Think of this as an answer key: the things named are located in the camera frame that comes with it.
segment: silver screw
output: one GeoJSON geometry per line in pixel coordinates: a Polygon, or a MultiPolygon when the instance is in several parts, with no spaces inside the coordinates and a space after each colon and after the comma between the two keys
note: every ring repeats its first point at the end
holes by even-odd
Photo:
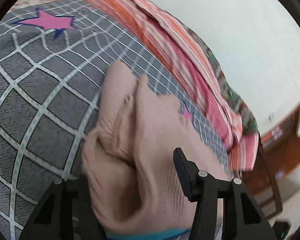
{"type": "Polygon", "coordinates": [[[54,184],[60,184],[62,182],[62,179],[61,178],[56,178],[56,179],[54,179],[54,181],[53,181],[53,183],[54,184]]]}
{"type": "Polygon", "coordinates": [[[234,182],[235,184],[237,184],[237,185],[240,185],[240,184],[242,183],[242,180],[239,179],[239,178],[234,178],[234,179],[233,179],[233,182],[234,182]]]}
{"type": "Polygon", "coordinates": [[[199,175],[200,177],[207,177],[207,176],[208,176],[208,173],[207,173],[206,171],[199,171],[199,172],[198,172],[198,175],[199,175]]]}

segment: wooden furniture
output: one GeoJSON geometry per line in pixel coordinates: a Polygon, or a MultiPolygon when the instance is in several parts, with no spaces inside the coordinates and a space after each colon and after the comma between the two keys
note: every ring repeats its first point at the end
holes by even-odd
{"type": "Polygon", "coordinates": [[[300,104],[279,125],[263,137],[253,171],[243,172],[242,180],[253,195],[271,188],[273,196],[261,208],[275,202],[276,210],[267,216],[270,219],[282,211],[282,200],[277,182],[300,164],[300,137],[297,135],[300,122],[300,104]]]}

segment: pink star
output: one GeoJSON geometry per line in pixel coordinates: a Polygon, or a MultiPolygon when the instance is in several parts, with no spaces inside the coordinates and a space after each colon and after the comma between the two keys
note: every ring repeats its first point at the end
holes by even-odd
{"type": "Polygon", "coordinates": [[[43,28],[44,30],[55,29],[54,38],[57,38],[64,29],[74,29],[72,21],[74,17],[61,17],[48,14],[47,12],[37,9],[38,16],[14,22],[14,24],[34,25],[43,28]]]}
{"type": "Polygon", "coordinates": [[[191,121],[193,120],[193,114],[189,112],[187,106],[185,103],[183,103],[183,116],[187,119],[190,119],[191,121]]]}

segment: gray checkered fabric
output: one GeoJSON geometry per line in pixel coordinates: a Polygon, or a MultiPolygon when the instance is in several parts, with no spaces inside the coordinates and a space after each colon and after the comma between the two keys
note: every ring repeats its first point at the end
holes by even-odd
{"type": "Polygon", "coordinates": [[[0,231],[6,239],[18,239],[53,179],[80,176],[82,146],[98,119],[101,85],[115,60],[136,76],[145,73],[154,93],[184,102],[202,141],[231,174],[225,147],[205,116],[122,25],[82,0],[18,9],[0,22],[0,231]],[[36,17],[37,8],[74,16],[75,29],[54,39],[54,29],[12,24],[36,17]]]}

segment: pink and orange striped cloth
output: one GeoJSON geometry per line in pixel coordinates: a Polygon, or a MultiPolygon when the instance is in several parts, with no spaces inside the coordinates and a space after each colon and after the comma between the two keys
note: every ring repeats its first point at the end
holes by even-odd
{"type": "Polygon", "coordinates": [[[132,31],[172,73],[223,140],[231,168],[252,170],[258,134],[243,135],[240,115],[221,95],[208,59],[181,23],[149,0],[85,1],[132,31]]]}

